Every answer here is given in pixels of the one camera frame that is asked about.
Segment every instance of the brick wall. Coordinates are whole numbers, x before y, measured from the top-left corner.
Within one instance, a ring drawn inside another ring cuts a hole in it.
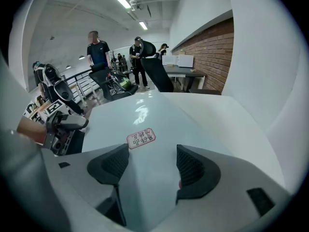
[[[174,51],[193,55],[193,67],[207,74],[203,89],[223,90],[231,65],[234,43],[233,18],[220,22],[187,40]]]

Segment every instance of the sticker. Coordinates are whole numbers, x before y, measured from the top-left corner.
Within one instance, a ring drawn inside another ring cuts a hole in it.
[[[57,100],[53,104],[51,104],[47,109],[47,114],[52,114],[55,110],[57,110],[59,107],[61,107],[62,103]]]
[[[137,148],[155,140],[155,134],[152,129],[148,128],[137,133],[129,135],[126,141],[130,149]]]

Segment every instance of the black seat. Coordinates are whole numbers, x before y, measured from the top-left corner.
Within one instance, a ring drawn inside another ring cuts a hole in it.
[[[140,57],[151,57],[155,54],[155,46],[150,42],[140,40]],[[141,65],[160,92],[173,92],[174,86],[157,58],[142,58]]]
[[[111,95],[110,89],[107,86],[107,84],[110,82],[110,80],[107,80],[107,75],[110,72],[109,68],[105,68],[105,66],[102,64],[95,64],[92,70],[93,71],[89,73],[90,78],[102,88],[104,98],[109,101],[115,101],[124,97],[131,96],[135,94],[138,89],[137,85],[133,85],[129,90],[124,93],[116,93],[114,95]]]

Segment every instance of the red bordered label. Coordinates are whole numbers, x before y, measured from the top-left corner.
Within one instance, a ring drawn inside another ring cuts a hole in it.
[[[150,128],[136,132],[126,138],[127,144],[129,145],[130,149],[140,147],[154,140],[155,134]]]

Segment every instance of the dark blue shirt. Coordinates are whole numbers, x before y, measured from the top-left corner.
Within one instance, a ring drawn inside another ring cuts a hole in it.
[[[91,55],[93,64],[105,63],[107,66],[107,59],[105,53],[109,51],[109,47],[105,41],[100,41],[98,44],[91,43],[87,48],[87,55]]]

